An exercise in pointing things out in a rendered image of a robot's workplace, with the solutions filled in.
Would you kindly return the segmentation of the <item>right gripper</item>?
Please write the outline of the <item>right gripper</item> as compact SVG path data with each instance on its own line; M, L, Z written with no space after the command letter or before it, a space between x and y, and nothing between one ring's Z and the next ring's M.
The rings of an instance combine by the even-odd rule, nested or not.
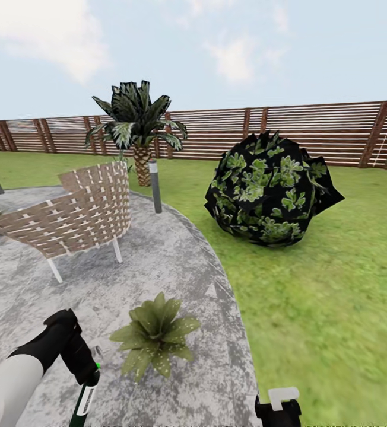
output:
M282 411L274 411L270 404L260 404L256 398L255 412L262 419L263 427L275 427L279 422L285 422L292 427L301 427L299 416L302 414L296 399L282 402Z

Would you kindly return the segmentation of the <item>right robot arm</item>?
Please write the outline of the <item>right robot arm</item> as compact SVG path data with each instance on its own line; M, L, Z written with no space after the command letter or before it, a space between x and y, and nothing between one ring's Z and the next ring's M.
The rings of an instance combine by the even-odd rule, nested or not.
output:
M256 398L255 412L262 419L263 427L301 427L302 414L296 399L300 397L296 387L274 388L268 390L270 404L260 404Z

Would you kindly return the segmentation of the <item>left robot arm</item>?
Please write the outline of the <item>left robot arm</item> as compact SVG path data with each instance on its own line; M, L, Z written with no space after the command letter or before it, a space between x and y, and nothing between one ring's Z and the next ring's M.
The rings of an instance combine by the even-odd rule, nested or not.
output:
M111 346L104 339L86 345L82 332L73 310L62 309L20 340L18 349L0 365L0 427L16 426L42 376L59 355L79 385L98 383L93 373L99 366L93 358L99 354L109 364Z

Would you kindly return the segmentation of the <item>insectifuge atomizer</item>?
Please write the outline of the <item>insectifuge atomizer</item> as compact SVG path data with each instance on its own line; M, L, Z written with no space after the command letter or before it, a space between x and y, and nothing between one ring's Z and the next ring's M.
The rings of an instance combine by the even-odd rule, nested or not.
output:
M93 374L96 378L96 381L98 382L100 378L100 371L97 370ZM86 417L89 413L93 397L96 392L97 385L98 383L93 387L87 381L84 382L69 427L84 427Z

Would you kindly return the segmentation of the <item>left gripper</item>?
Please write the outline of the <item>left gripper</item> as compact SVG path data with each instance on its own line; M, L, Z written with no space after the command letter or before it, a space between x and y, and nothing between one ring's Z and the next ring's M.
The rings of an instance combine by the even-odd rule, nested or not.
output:
M93 387L98 383L94 376L99 366L94 362L90 348L84 342L83 345L68 358L62 358L69 371L74 374L79 385L83 385L85 381Z

